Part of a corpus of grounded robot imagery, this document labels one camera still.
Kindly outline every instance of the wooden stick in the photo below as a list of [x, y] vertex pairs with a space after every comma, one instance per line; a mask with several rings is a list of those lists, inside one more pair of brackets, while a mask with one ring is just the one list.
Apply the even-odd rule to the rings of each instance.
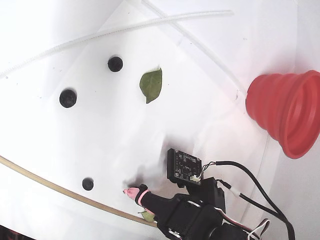
[[117, 216], [120, 216], [122, 218], [125, 218], [125, 219], [129, 219], [129, 220], [132, 220], [132, 221], [135, 221], [137, 223], [141, 223], [141, 224], [145, 224], [145, 225], [149, 225], [151, 227], [154, 227], [156, 228], [157, 227], [157, 224], [155, 222], [147, 222], [146, 220], [144, 220], [143, 218], [140, 218], [140, 217], [137, 217], [137, 216], [134, 216], [134, 215], [131, 215], [129, 213], [126, 213], [124, 211], [120, 211], [118, 209], [115, 209], [113, 207], [110, 207], [110, 206], [107, 206], [107, 205], [104, 205], [100, 202], [97, 202], [97, 201], [93, 201], [87, 197], [84, 197], [84, 196], [81, 196], [73, 191], [70, 191], [68, 189], [65, 189], [59, 185], [56, 185], [48, 180], [45, 180], [44, 178], [42, 177], [39, 177], [38, 175], [35, 175], [34, 173], [14, 164], [13, 162], [5, 159], [4, 157], [0, 156], [0, 163], [7, 166], [8, 168], [16, 171], [17, 173], [19, 174], [22, 174], [23, 176], [33, 180], [33, 181], [36, 181], [37, 183], [39, 184], [42, 184], [43, 186], [46, 186], [52, 190], [55, 190], [57, 191], [58, 193], [61, 193], [65, 196], [68, 196], [72, 199], [75, 199], [75, 200], [78, 200], [80, 202], [83, 202], [85, 204], [88, 204], [92, 207], [95, 207], [97, 209], [101, 209], [103, 211], [106, 211], [108, 213], [111, 213], [111, 214], [114, 214], [114, 215], [117, 215]]

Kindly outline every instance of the connector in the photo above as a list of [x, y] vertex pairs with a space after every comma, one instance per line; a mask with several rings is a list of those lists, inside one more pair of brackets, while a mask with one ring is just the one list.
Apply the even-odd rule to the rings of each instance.
[[227, 189], [229, 189], [233, 195], [235, 195], [236, 197], [239, 197], [241, 192], [238, 191], [237, 189], [235, 189], [233, 186], [231, 186], [229, 183], [221, 180], [221, 179], [217, 179], [217, 182], [220, 182], [223, 186], [225, 186]]
[[200, 177], [197, 177], [196, 175], [193, 175], [193, 176], [190, 177], [190, 180], [198, 183], [198, 182], [201, 181], [201, 178], [200, 178]]

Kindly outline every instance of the circuit board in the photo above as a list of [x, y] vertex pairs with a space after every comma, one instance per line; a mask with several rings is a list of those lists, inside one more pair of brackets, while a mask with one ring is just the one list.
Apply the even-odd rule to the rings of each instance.
[[196, 184], [201, 185], [201, 181], [195, 181], [194, 176], [199, 176], [202, 169], [202, 161], [185, 152], [170, 149], [167, 157], [167, 178], [178, 185]]

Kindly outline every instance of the black circuit board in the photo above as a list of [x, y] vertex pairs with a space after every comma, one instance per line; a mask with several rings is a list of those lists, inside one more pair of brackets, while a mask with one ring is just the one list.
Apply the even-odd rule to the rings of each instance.
[[201, 173], [202, 161], [199, 158], [182, 151], [175, 152], [173, 167], [175, 178], [201, 185], [201, 182], [190, 180], [191, 176], [199, 176]]

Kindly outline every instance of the red collapsible silicone cup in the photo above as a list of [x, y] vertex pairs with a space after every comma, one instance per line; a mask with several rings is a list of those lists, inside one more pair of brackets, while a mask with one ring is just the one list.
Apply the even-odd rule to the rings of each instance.
[[319, 136], [320, 73], [258, 76], [248, 89], [245, 107], [289, 158], [301, 158]]

